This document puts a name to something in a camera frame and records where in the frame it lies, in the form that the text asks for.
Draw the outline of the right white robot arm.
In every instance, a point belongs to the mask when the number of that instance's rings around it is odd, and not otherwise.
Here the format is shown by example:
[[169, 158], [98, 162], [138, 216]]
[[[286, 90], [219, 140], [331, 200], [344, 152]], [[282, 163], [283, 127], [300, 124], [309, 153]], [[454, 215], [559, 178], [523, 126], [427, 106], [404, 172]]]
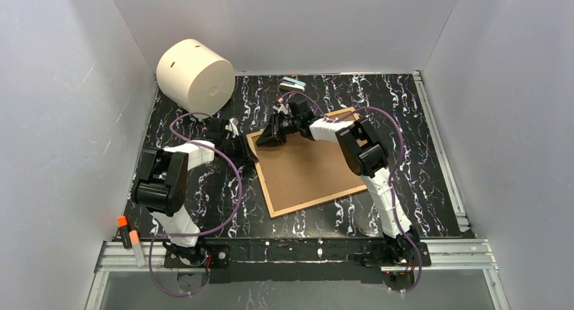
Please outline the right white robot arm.
[[392, 239], [407, 238], [412, 223], [403, 212], [391, 183], [395, 169], [389, 169], [389, 150], [372, 122], [366, 117], [331, 119], [313, 113], [305, 100], [288, 103], [289, 111], [276, 110], [262, 134], [258, 147], [276, 147], [286, 143], [289, 134], [298, 133], [311, 141], [337, 143], [350, 171], [365, 184], [381, 220], [382, 233]]

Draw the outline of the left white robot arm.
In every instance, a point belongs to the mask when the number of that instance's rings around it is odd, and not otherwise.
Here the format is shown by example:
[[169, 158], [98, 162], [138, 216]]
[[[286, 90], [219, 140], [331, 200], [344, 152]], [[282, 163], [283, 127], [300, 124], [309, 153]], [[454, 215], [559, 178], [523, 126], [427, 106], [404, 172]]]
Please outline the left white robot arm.
[[210, 118], [206, 132], [198, 139], [171, 148], [146, 148], [131, 186], [132, 202], [146, 208], [161, 224], [171, 244], [192, 248], [204, 235], [186, 211], [188, 173], [196, 167], [222, 158], [230, 165], [238, 184], [240, 206], [243, 196], [239, 168], [257, 162], [245, 135], [234, 118]]

